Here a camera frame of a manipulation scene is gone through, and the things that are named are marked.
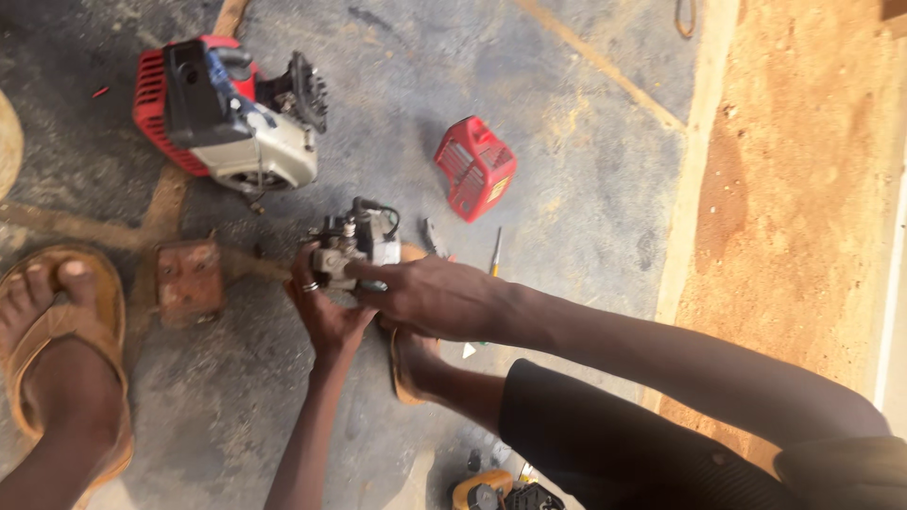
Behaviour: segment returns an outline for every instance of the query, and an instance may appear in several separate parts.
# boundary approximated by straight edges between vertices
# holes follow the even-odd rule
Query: toe
[[[9,279],[9,300],[15,309],[22,313],[30,313],[34,309],[32,297],[28,295],[25,278],[21,273],[16,273]]]
[[[13,327],[19,322],[18,318],[19,312],[15,311],[9,298],[0,299],[0,320],[3,321],[4,325],[8,328]]]
[[[51,289],[50,270],[44,264],[32,264],[25,270],[28,290],[32,294],[34,306],[44,311],[54,302],[54,291]]]
[[[88,264],[81,260],[68,260],[60,265],[57,278],[63,284],[69,300],[74,305],[87,309],[95,308],[95,298],[97,297],[95,279]]]

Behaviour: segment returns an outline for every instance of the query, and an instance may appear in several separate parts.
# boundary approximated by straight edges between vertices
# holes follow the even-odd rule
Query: wire
[[[381,206],[381,210],[382,210],[382,211],[392,212],[392,213],[394,214],[394,216],[396,216],[396,223],[394,224],[394,227],[391,229],[391,231],[389,231],[387,234],[385,234],[385,239],[386,239],[386,240],[393,240],[393,239],[394,239],[394,234],[396,234],[397,229],[400,228],[400,213],[397,212],[396,209],[394,209],[393,207],[390,207],[390,206],[388,206],[388,205],[382,205],[382,206]]]
[[[684,28],[680,22],[680,9],[683,7],[683,0],[678,0],[678,7],[674,11],[674,26],[678,28],[681,35],[689,39],[696,32],[696,0],[689,0],[689,30]]]

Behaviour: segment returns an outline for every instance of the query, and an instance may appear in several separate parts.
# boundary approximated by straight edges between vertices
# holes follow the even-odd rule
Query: red engine cover
[[[447,130],[434,162],[451,183],[447,201],[470,223],[501,200],[516,173],[513,152],[476,116]]]
[[[239,41],[232,37],[203,35],[199,37],[208,48],[238,48]],[[253,62],[248,80],[232,80],[233,86],[242,95],[255,101],[255,79],[258,66]],[[199,177],[208,175],[208,167],[191,152],[174,147],[164,132],[164,102],[167,97],[167,79],[164,76],[163,51],[148,50],[139,55],[139,71],[135,80],[135,95],[132,98],[132,119],[158,149],[182,167],[186,172]]]

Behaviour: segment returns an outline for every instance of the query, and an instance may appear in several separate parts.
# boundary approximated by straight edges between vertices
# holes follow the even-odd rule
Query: dirt
[[[742,0],[677,325],[868,395],[903,138],[879,0]],[[761,466],[776,449],[664,397]]]

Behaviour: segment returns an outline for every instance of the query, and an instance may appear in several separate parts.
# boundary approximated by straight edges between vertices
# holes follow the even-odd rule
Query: brown sandal
[[[424,259],[428,256],[428,253],[425,250],[419,248],[411,242],[405,242],[400,247],[400,261],[401,262],[412,262],[413,260]],[[403,380],[400,378],[400,364],[397,361],[397,351],[396,351],[396,333],[397,329],[391,333],[391,365],[393,366],[394,371],[394,391],[396,391],[397,398],[401,402],[407,404],[408,406],[414,406],[416,404],[424,404],[425,401],[421,398],[413,397],[413,395],[406,391]]]
[[[124,411],[120,441],[117,451],[112,455],[111,463],[89,486],[86,496],[83,496],[84,500],[94,489],[120,474],[132,460],[132,428],[129,403],[126,401],[129,381],[122,369],[126,303],[120,276],[107,257],[94,248],[82,245],[53,246],[37,251],[16,263],[0,280],[0,296],[9,291],[12,275],[24,273],[28,266],[35,263],[45,265],[49,269],[51,289],[54,293],[62,291],[63,286],[56,278],[57,270],[61,264],[70,260],[79,260],[94,271],[97,280],[97,319],[93,319],[92,314],[83,313],[82,308],[73,304],[52,306],[38,318],[12,352],[0,351],[0,368],[4,372],[6,395],[12,408],[13,419],[19,428],[37,443],[44,433],[44,428],[23,397],[22,380],[25,371],[41,350],[54,338],[75,335],[110,362],[122,385]]]

